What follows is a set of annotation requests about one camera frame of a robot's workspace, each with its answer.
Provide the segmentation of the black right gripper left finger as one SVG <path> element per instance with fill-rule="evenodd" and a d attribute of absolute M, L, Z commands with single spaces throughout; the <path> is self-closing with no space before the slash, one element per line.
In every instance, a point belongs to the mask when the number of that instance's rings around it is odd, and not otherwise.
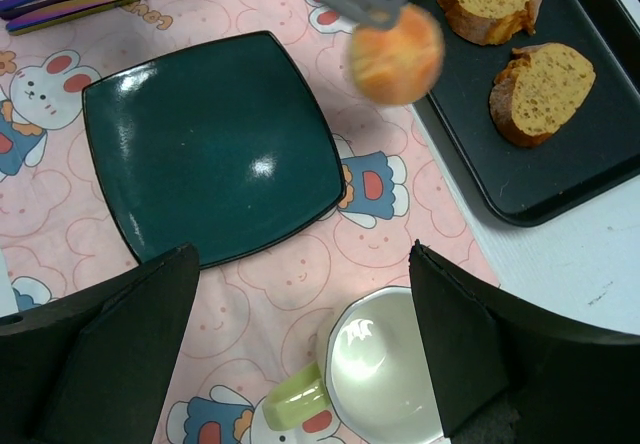
<path fill-rule="evenodd" d="M 185 244 L 2 317 L 2 442 L 151 442 L 199 274 Z"/>

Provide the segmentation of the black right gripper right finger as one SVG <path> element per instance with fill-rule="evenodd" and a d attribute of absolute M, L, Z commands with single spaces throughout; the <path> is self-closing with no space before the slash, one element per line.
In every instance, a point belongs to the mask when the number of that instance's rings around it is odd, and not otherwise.
<path fill-rule="evenodd" d="M 453 443 L 635 443 L 639 338 L 533 305 L 415 244 L 410 282 Z"/>

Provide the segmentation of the round bun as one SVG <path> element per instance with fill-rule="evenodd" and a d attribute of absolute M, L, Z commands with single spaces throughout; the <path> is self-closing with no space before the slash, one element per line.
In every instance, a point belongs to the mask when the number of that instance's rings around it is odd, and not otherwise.
<path fill-rule="evenodd" d="M 388 31 L 358 25 L 347 52 L 356 89 L 384 105 L 408 105 L 436 83 L 444 61 L 444 39 L 434 17 L 414 4 L 403 7 Z"/>

